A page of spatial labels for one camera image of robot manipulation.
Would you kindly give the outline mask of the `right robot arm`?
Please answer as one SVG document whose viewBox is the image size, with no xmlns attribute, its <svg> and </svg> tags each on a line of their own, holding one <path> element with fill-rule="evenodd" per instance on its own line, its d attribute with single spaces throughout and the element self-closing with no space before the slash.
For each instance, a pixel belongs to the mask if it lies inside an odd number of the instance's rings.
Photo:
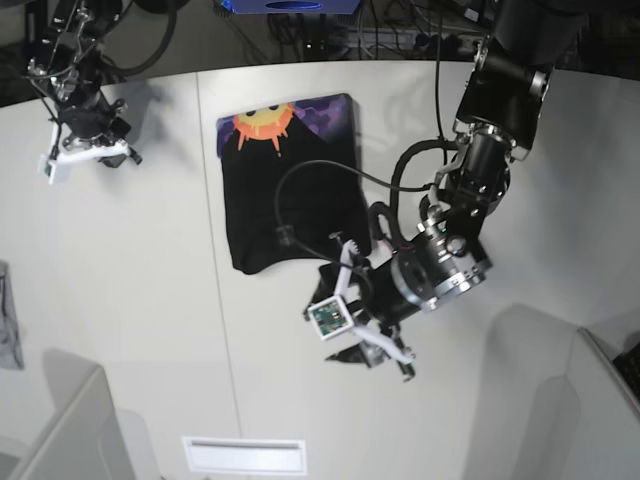
<svg viewBox="0 0 640 480">
<path fill-rule="evenodd" d="M 125 160 L 143 161 L 127 141 L 131 125 L 121 117 L 126 101 L 109 101 L 102 87 L 109 79 L 139 75 L 157 63 L 172 40 L 179 6 L 176 1 L 156 3 L 151 11 L 166 17 L 158 46 L 141 63 L 119 67 L 105 58 L 103 47 L 126 10 L 121 1 L 60 1 L 20 75 L 51 115 L 50 146 L 41 156 L 41 171 L 52 183 L 79 164 L 117 168 Z"/>
</svg>

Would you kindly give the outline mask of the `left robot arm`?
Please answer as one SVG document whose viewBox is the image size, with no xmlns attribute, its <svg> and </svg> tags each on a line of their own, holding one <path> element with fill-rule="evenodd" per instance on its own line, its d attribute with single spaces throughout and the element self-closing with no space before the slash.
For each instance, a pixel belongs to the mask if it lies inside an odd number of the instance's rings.
<svg viewBox="0 0 640 480">
<path fill-rule="evenodd" d="M 498 5 L 454 118 L 455 139 L 409 147 L 387 182 L 388 201 L 368 209 L 372 236 L 390 247 L 390 258 L 373 267 L 353 239 L 343 239 L 339 257 L 321 267 L 305 319 L 323 340 L 356 338 L 334 361 L 373 368 L 392 360 L 405 379 L 413 378 L 402 322 L 485 280 L 491 262 L 479 239 L 483 223 L 510 187 L 511 164 L 533 147 L 555 63 L 589 10 L 586 1 Z M 401 179 L 415 155 L 435 148 L 444 163 L 419 188 L 418 232 L 407 239 L 398 221 Z"/>
</svg>

